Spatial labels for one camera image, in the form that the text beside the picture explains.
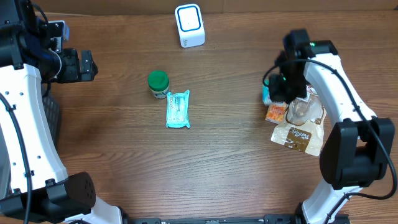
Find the brown snack pouch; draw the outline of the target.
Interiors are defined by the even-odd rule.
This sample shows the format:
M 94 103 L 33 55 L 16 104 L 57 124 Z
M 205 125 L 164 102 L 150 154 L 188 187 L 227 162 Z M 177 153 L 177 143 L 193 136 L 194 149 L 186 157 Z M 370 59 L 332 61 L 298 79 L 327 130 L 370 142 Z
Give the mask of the brown snack pouch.
M 323 146 L 325 117 L 325 107 L 314 87 L 308 85 L 307 96 L 296 98 L 288 105 L 271 141 L 318 157 Z

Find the teal wet wipes pack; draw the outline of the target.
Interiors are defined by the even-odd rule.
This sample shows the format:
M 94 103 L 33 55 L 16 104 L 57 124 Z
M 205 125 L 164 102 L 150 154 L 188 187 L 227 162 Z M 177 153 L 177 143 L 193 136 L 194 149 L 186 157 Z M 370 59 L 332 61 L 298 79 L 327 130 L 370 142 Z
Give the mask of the teal wet wipes pack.
M 167 128 L 190 128 L 189 120 L 190 90 L 183 93 L 167 94 L 166 123 Z

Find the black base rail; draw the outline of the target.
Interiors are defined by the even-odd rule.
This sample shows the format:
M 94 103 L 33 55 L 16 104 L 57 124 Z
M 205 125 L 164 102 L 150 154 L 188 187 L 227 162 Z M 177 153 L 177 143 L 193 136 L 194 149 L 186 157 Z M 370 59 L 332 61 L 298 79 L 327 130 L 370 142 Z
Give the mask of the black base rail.
M 298 215 L 264 215 L 246 218 L 188 218 L 161 220 L 160 218 L 132 219 L 133 224 L 296 224 L 305 223 Z

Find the teal Kleenex tissue pack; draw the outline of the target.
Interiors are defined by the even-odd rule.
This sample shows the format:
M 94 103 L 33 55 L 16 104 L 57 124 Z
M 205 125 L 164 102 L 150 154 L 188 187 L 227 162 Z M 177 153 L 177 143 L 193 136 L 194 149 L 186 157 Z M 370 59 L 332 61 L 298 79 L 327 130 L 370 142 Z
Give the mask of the teal Kleenex tissue pack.
M 268 79 L 265 79 L 265 84 L 266 85 L 262 86 L 262 101 L 266 106 L 269 106 L 272 103 L 272 100 L 270 99 L 270 94 L 269 94 Z

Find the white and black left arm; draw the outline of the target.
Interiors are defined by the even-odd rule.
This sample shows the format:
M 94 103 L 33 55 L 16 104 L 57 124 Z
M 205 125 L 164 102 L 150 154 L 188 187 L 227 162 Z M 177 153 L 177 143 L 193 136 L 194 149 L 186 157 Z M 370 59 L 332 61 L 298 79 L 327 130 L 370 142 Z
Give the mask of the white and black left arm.
M 87 172 L 69 175 L 50 118 L 60 113 L 51 84 L 88 82 L 98 68 L 89 50 L 64 49 L 69 29 L 30 0 L 1 1 L 1 132 L 9 159 L 5 217 L 24 223 L 130 223 L 101 200 Z

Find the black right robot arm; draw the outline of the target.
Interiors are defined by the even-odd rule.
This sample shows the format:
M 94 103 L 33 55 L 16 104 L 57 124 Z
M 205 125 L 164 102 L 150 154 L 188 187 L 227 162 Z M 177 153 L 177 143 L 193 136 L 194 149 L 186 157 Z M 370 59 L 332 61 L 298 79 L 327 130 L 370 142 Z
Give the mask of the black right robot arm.
M 363 189 L 395 172 L 390 153 L 393 122 L 378 118 L 362 101 L 346 76 L 336 47 L 330 40 L 310 40 L 304 29 L 283 39 L 284 49 L 262 84 L 272 101 L 291 103 L 307 95 L 311 85 L 332 123 L 320 153 L 322 180 L 293 215 L 266 215 L 265 223 L 348 223 L 340 209 Z

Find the orange Kleenex tissue pack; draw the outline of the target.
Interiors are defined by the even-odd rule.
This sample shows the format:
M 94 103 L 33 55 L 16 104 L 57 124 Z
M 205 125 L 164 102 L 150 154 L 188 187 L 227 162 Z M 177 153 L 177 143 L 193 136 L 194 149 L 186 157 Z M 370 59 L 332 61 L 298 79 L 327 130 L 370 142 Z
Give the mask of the orange Kleenex tissue pack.
M 268 110 L 265 116 L 265 120 L 279 124 L 284 118 L 285 111 L 288 104 L 284 102 L 273 102 L 268 106 Z

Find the green lid jar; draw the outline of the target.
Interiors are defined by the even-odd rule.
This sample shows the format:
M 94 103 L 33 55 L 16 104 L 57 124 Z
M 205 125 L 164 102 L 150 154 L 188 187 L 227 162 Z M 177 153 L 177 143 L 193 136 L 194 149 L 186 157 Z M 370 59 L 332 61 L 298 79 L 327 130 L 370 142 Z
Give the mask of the green lid jar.
M 170 92 L 169 77 L 162 70 L 154 70 L 153 72 L 151 72 L 148 76 L 147 82 L 155 98 L 166 98 L 167 94 Z

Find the white barcode scanner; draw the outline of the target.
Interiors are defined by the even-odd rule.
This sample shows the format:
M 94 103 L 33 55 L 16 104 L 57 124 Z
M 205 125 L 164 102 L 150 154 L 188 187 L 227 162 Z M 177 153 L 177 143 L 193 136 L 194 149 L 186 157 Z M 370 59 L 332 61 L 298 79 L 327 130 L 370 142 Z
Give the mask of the white barcode scanner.
M 175 9 L 175 19 L 182 48 L 190 48 L 205 43 L 205 28 L 201 9 L 197 4 L 184 4 Z

